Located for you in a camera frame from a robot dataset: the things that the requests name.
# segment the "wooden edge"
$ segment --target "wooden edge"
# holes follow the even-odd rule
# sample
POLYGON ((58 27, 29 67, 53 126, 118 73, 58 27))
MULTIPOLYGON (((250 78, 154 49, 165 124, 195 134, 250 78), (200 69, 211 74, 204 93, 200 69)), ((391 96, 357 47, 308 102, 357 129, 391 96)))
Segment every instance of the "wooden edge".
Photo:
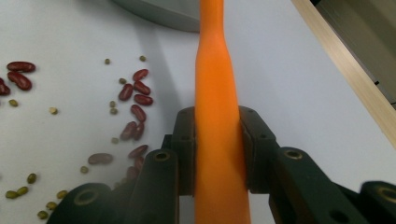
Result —
POLYGON ((396 111, 309 0, 291 0, 352 90, 396 149, 396 111))

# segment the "screw hole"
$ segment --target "screw hole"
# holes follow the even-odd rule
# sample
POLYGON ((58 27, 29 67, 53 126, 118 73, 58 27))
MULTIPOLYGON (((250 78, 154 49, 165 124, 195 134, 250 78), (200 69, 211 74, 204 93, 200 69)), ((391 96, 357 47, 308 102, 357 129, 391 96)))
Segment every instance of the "screw hole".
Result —
POLYGON ((344 213, 337 211, 337 210, 332 210, 330 211, 330 217, 339 223, 348 223, 349 222, 349 218, 347 217, 347 215, 345 215, 344 213))
POLYGON ((74 203, 79 206, 87 205, 93 203, 98 196, 99 193, 96 189, 84 189, 76 195, 74 203))
POLYGON ((171 156, 167 152, 159 152, 154 155, 156 161, 167 161, 171 156))
POLYGON ((295 151, 295 150, 287 150, 284 152, 285 156, 294 159, 294 160, 300 160, 303 158, 303 154, 301 152, 295 151))
POLYGON ((396 203, 396 190, 390 189, 390 188, 385 188, 385 187, 380 187, 377 190, 377 192, 383 199, 385 199, 391 203, 396 203))

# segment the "green lentil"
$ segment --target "green lentil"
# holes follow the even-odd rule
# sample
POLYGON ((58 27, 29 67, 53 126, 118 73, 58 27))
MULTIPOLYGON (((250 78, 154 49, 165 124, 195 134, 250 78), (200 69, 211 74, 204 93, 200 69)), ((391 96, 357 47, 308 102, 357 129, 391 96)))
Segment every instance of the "green lentil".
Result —
POLYGON ((119 113, 119 110, 117 109, 117 108, 111 108, 110 109, 110 114, 112 114, 112 115, 116 115, 116 114, 118 114, 119 113))
POLYGON ((114 107, 116 107, 117 104, 115 101, 110 101, 109 105, 111 108, 114 108, 114 107))
POLYGON ((34 184, 36 180, 37 180, 36 174, 29 174, 26 178, 28 184, 34 184))
POLYGON ((8 199, 16 199, 19 196, 20 195, 17 192, 15 192, 14 190, 9 190, 6 192, 6 198, 8 198, 8 199))
POLYGON ((79 171, 82 172, 83 174, 87 174, 90 169, 88 169, 88 167, 86 166, 81 166, 81 168, 79 168, 79 171))
POLYGON ((120 78, 120 79, 119 79, 119 83, 122 84, 122 85, 123 85, 123 84, 126 84, 126 79, 123 78, 123 77, 120 78))
POLYGON ((17 190, 17 194, 20 196, 26 194, 27 192, 29 192, 29 189, 27 187, 21 187, 20 189, 17 190))
POLYGON ((145 61, 146 61, 146 57, 142 55, 142 56, 139 57, 139 60, 140 60, 141 62, 145 62, 145 61))
POLYGON ((49 112, 50 112, 52 115, 56 115, 56 114, 58 114, 58 108, 56 108, 56 107, 50 107, 50 108, 49 108, 49 112))
POLYGON ((118 144, 119 143, 119 139, 118 138, 111 138, 111 143, 112 144, 118 144))
POLYGON ((37 213, 37 216, 40 219, 47 219, 49 217, 49 214, 46 211, 39 211, 37 213))
POLYGON ((64 197, 66 196, 66 194, 67 194, 67 190, 61 190, 61 191, 59 191, 59 192, 56 194, 56 197, 57 197, 58 199, 62 199, 62 198, 64 198, 64 197))
POLYGON ((46 205, 46 207, 47 207, 50 211, 54 210, 54 209, 56 208, 56 206, 58 206, 58 204, 55 203, 55 202, 49 202, 49 203, 47 203, 47 205, 46 205))
POLYGON ((18 102, 17 102, 16 100, 14 100, 14 99, 9 100, 8 102, 9 102, 9 104, 10 104, 11 106, 14 106, 14 107, 17 107, 17 106, 18 106, 18 102))

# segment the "black mechanical part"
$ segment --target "black mechanical part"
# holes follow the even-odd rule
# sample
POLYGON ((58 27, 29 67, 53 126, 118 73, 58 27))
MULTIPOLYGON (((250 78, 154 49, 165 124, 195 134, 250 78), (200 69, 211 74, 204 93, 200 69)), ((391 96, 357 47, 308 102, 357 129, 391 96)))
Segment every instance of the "black mechanical part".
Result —
POLYGON ((49 217, 48 224, 100 223, 110 188, 104 184, 85 184, 70 191, 49 217))
POLYGON ((293 147, 274 151, 268 182, 276 223, 369 223, 308 154, 293 147), (287 206, 287 211, 279 211, 287 206), (291 222, 288 213, 295 219, 291 222))
POLYGON ((177 154, 151 151, 130 197, 123 224, 178 223, 177 154))
POLYGON ((396 186, 382 181, 365 182, 358 202, 371 223, 396 223, 396 186))
POLYGON ((276 137, 260 115, 250 108, 239 106, 247 169, 247 188, 251 193, 269 193, 265 171, 271 152, 279 145, 276 137))
POLYGON ((170 149, 175 151, 178 156, 179 195, 193 195, 195 178, 194 107, 182 109, 177 113, 170 149))

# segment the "gray machine part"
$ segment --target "gray machine part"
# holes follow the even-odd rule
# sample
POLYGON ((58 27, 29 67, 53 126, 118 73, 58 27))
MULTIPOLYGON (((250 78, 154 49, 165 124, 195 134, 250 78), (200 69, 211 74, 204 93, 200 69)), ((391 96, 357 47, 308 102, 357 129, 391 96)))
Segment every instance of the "gray machine part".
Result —
POLYGON ((113 0, 135 15, 173 29, 199 32, 199 0, 113 0))

